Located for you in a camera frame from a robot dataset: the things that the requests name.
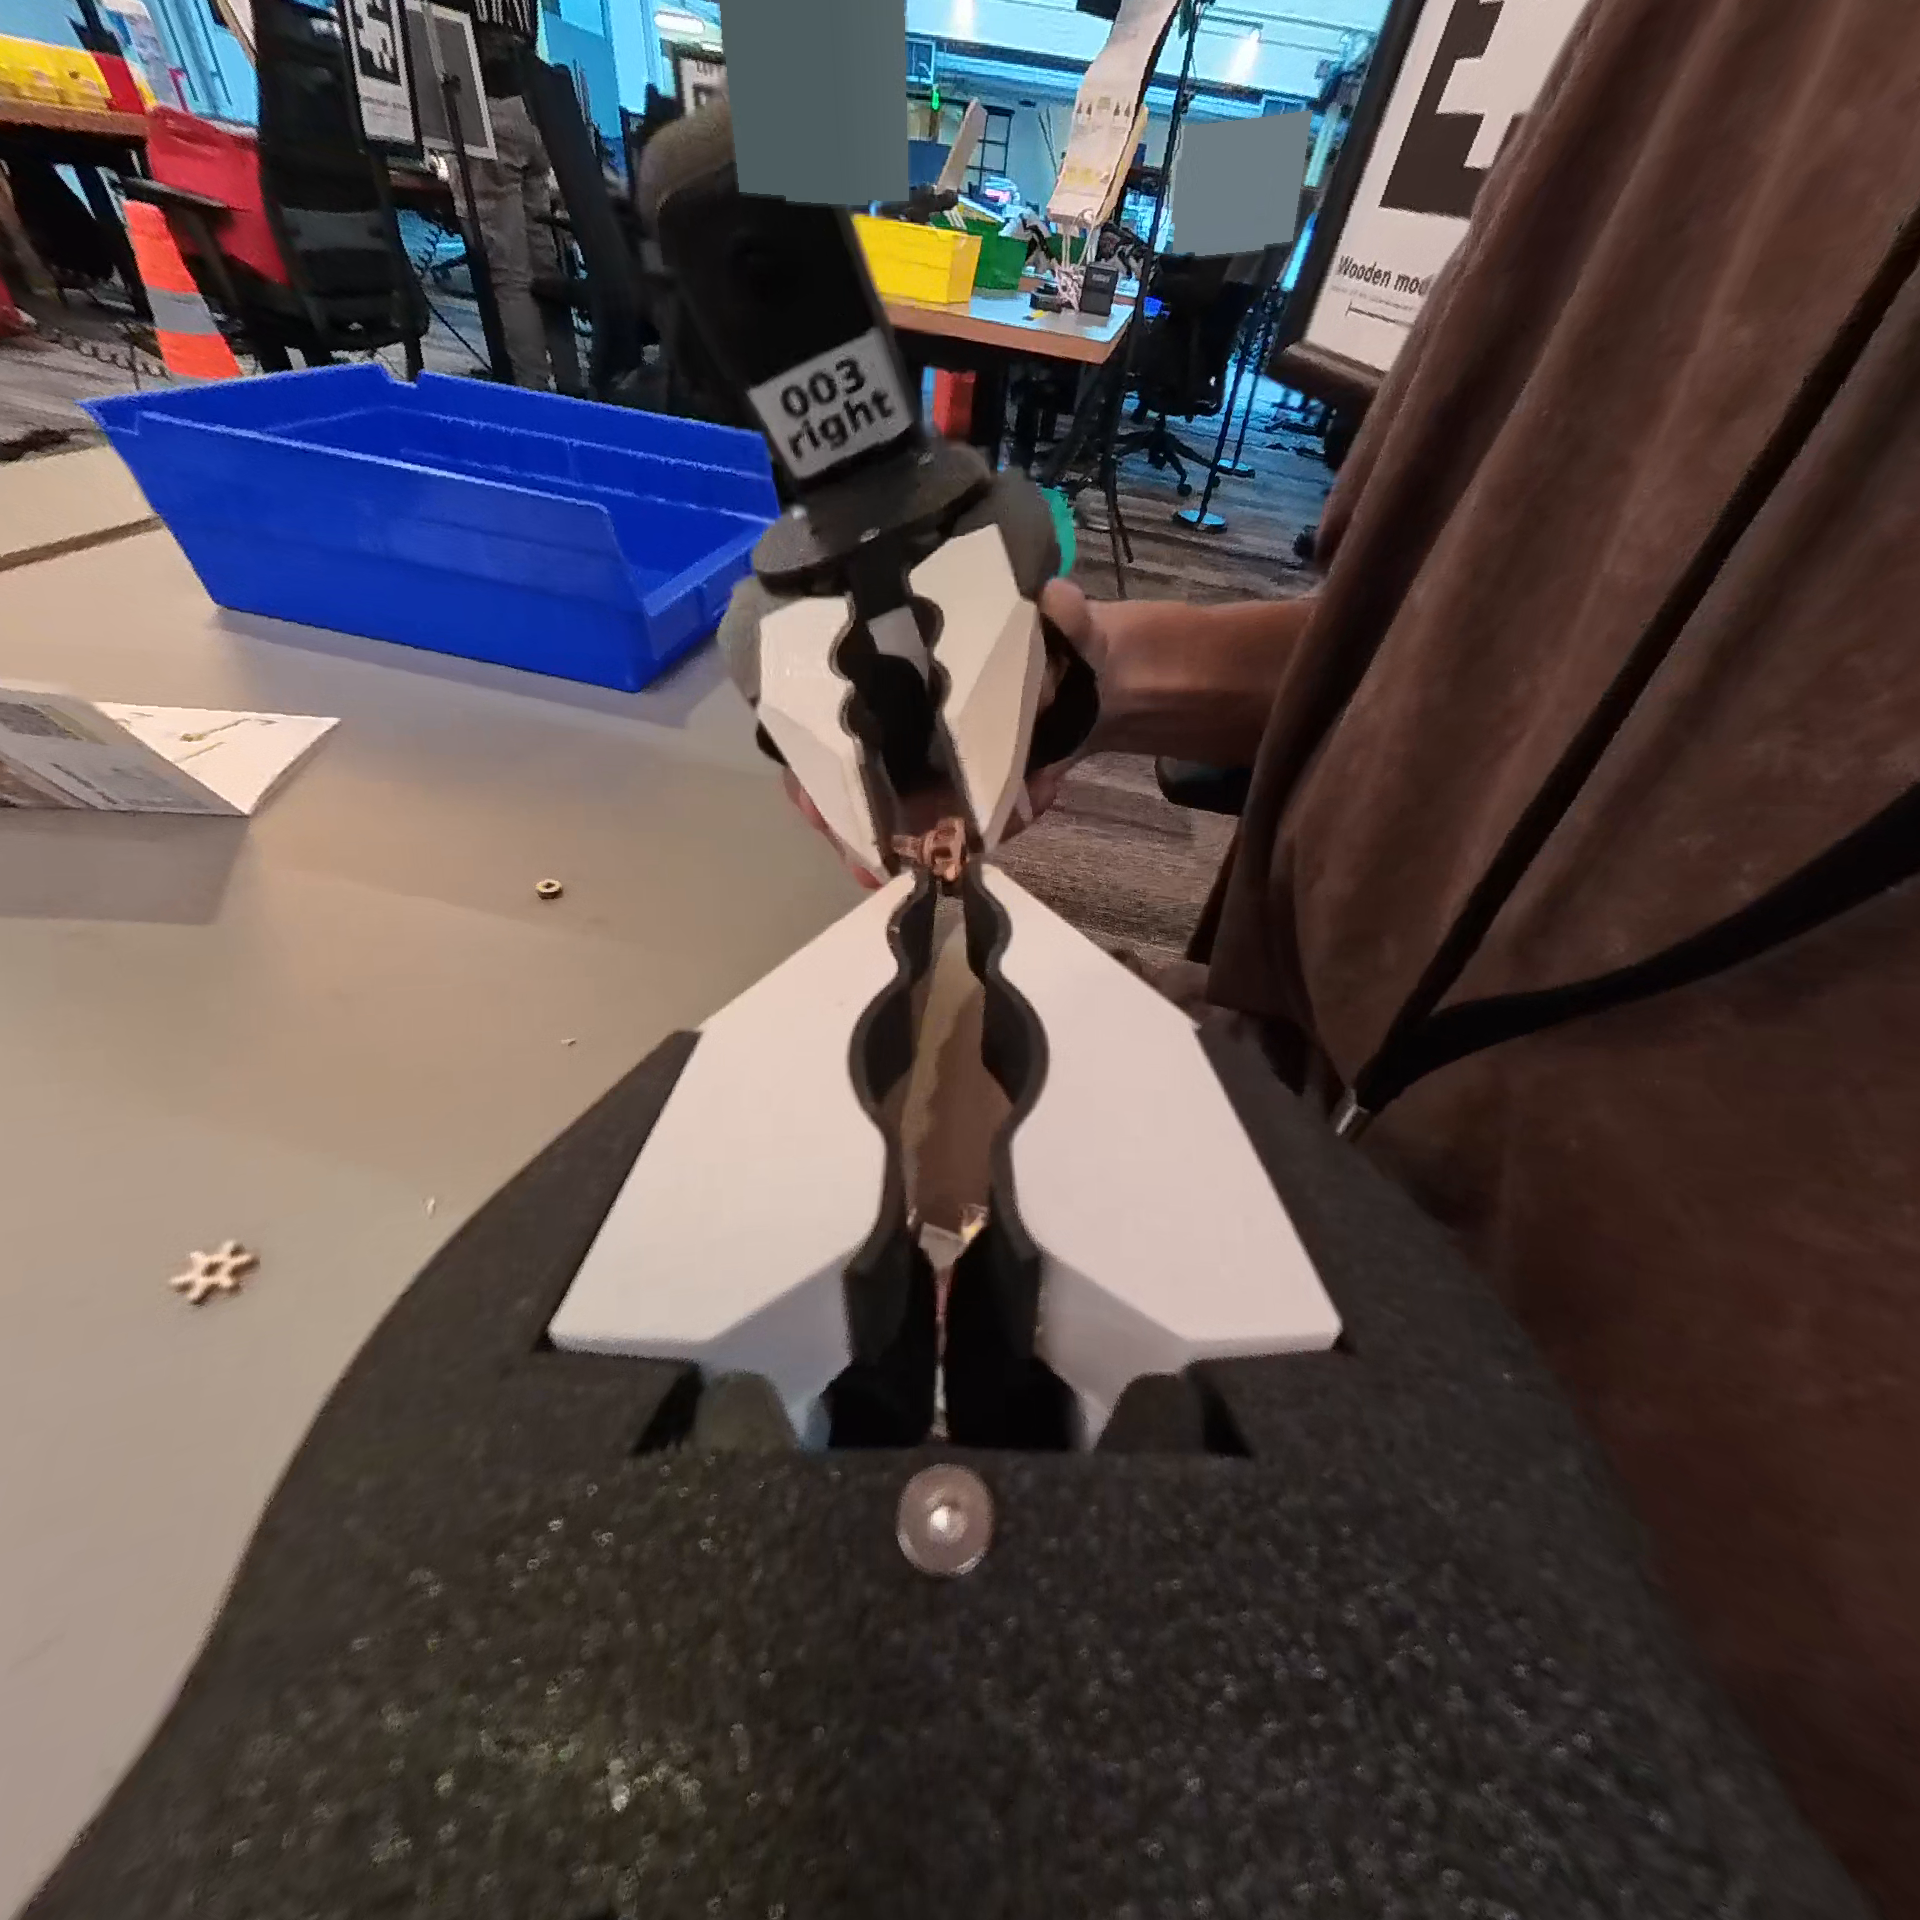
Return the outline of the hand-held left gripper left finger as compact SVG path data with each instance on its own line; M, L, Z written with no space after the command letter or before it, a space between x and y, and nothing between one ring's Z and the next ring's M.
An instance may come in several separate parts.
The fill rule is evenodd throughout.
M713 1014L548 1344L766 1379L810 1444L933 1426L933 1265L887 1099L914 1049L933 881L900 875Z

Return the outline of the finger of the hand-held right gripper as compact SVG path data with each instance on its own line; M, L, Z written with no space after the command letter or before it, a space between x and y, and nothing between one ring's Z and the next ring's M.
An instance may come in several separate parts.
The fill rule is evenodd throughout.
M960 856L1001 845L1027 794L1046 676L1041 608L1021 591L1004 532L987 522L910 574L934 614L926 714L910 721L910 786L947 794L941 836Z
M776 595L756 621L756 712L853 872L900 875L903 802L877 699L854 681L864 622L848 591Z

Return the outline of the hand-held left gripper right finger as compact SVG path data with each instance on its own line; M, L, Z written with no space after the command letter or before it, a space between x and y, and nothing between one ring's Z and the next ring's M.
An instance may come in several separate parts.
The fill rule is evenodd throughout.
M960 1261L960 1434L1093 1449L1138 1379L1317 1358L1344 1319L1197 1022L1001 868L964 882L1008 1112Z

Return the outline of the person's right forearm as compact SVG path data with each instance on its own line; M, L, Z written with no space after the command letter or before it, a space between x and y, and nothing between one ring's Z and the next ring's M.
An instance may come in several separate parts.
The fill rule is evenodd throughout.
M1101 721L1093 746L1251 769L1316 612L1320 595L1237 606L1096 604Z

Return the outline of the grey desk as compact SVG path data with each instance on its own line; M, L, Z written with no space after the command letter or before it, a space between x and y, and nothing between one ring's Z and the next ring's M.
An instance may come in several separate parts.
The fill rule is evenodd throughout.
M713 646L611 694L227 614L106 445L4 468L4 681L338 721L250 822L4 821L14 1916L433 1251L853 882Z

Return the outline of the person's right hand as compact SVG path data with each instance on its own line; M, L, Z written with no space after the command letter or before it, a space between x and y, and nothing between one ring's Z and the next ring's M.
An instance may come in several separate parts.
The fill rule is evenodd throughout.
M1041 702L1027 749L1018 828L1037 822L1057 802L1070 771L1098 752L1103 722L1117 716L1117 696L1110 689L1116 649L1103 622L1110 612L1070 579L1054 579L1041 595Z

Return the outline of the yellow plastic bin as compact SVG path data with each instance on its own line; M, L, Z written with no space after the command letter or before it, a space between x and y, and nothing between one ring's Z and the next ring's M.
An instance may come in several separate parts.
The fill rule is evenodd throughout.
M917 225L880 214L853 214L864 264L880 299L970 306L981 268L981 234L954 225Z

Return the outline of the green plastic bin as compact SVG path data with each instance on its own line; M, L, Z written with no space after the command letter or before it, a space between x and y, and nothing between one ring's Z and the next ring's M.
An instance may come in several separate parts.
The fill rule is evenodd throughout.
M933 218L938 232L966 232L977 242L974 294L1011 294L1027 275L1031 234L1023 221L988 221L987 214L951 206Z

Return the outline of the table with wooden edge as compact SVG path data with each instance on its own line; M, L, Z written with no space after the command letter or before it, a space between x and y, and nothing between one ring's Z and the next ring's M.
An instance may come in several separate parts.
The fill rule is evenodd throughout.
M966 304L883 298L896 334L934 361L938 351L1001 355L1101 368L1117 351L1134 321L1134 304L1120 299L1110 315L1041 312L1027 292L974 294Z

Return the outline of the hanging paper sheet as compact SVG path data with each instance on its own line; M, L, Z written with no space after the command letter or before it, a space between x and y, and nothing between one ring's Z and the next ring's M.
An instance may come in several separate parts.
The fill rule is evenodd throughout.
M1181 4L1120 4L1074 94L1070 142L1046 202L1054 225L1098 228L1143 139L1146 91Z

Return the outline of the blue plastic bin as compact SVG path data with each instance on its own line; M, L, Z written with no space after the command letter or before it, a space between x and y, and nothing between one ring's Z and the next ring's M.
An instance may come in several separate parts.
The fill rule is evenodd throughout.
M86 399L234 614L637 694L780 515L747 429L383 365Z

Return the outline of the black office chair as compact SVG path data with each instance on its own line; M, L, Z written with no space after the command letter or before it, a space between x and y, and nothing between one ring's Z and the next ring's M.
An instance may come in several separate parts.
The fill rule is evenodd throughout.
M401 348L424 372L427 304L401 246L393 178L366 139L331 6L251 4L257 168L277 279L244 299L266 372Z

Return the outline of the black and white marker board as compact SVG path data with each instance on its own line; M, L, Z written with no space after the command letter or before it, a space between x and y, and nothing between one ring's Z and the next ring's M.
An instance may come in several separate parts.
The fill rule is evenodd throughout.
M463 4L336 4L366 142L403 161L491 161L496 124Z

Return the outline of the orange striped traffic cone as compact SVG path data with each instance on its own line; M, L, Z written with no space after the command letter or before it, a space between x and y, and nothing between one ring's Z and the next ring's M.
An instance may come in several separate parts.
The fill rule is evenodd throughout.
M168 378L178 384L241 378L244 368L204 299L167 214L153 202L126 201L123 218Z

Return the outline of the folded paper instruction sheet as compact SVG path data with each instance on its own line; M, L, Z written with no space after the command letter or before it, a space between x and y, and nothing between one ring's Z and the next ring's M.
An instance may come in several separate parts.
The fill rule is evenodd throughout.
M4 685L4 808L250 821L338 729L254 708Z

